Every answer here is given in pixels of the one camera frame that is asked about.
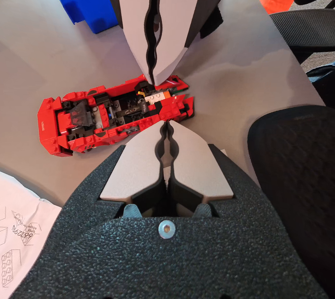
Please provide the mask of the black fabric office chair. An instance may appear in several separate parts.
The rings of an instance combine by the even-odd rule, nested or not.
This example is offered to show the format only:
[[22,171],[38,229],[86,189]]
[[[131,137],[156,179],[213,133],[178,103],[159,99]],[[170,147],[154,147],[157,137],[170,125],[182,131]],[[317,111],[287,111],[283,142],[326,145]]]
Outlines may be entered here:
[[274,25],[300,63],[299,55],[335,50],[335,10],[306,9],[270,14]]

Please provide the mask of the red toy brick car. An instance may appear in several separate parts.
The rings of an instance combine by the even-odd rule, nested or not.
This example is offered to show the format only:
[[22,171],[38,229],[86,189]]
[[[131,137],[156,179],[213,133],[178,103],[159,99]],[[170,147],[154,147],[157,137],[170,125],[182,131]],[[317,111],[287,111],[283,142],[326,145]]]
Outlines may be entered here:
[[158,86],[141,75],[111,88],[46,98],[37,114],[40,142],[65,157],[114,145],[159,121],[181,122],[194,116],[194,97],[183,93],[188,89],[177,75]]

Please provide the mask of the black mesh chair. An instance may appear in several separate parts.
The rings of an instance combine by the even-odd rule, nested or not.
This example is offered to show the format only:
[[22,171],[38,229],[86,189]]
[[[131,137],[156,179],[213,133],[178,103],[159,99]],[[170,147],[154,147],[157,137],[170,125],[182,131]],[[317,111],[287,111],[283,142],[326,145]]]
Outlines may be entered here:
[[329,298],[335,287],[335,110],[272,112],[248,132],[258,182],[300,258]]

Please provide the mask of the white printed paper bag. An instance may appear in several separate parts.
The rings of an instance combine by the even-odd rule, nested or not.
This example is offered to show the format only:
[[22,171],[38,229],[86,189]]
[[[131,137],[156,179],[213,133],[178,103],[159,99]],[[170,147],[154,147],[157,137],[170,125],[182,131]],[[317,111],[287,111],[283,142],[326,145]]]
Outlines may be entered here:
[[40,255],[61,211],[0,173],[0,297],[9,298]]

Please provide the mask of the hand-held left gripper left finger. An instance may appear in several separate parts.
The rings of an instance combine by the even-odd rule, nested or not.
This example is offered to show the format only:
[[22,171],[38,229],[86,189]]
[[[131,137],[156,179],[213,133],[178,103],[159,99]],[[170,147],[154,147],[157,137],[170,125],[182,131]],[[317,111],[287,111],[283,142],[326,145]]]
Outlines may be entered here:
[[126,143],[100,194],[101,199],[130,203],[136,194],[162,178],[165,124],[159,121]]

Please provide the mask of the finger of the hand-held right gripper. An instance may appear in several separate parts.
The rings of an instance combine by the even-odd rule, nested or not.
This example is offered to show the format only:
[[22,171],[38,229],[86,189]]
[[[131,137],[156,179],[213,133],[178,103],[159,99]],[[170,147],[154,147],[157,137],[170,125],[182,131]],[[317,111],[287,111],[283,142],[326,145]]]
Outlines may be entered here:
[[147,61],[149,48],[146,18],[151,0],[119,0],[122,28],[128,45],[149,84],[154,84]]
[[163,83],[185,54],[186,39],[198,0],[159,0],[161,36],[153,68],[155,85]]

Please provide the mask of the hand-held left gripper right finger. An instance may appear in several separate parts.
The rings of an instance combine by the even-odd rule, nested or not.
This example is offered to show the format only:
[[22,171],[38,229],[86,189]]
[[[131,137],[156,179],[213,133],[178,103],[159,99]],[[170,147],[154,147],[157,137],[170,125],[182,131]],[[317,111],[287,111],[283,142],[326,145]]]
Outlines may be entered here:
[[230,188],[207,142],[181,124],[168,124],[171,172],[169,191],[176,203],[201,204],[231,199]]

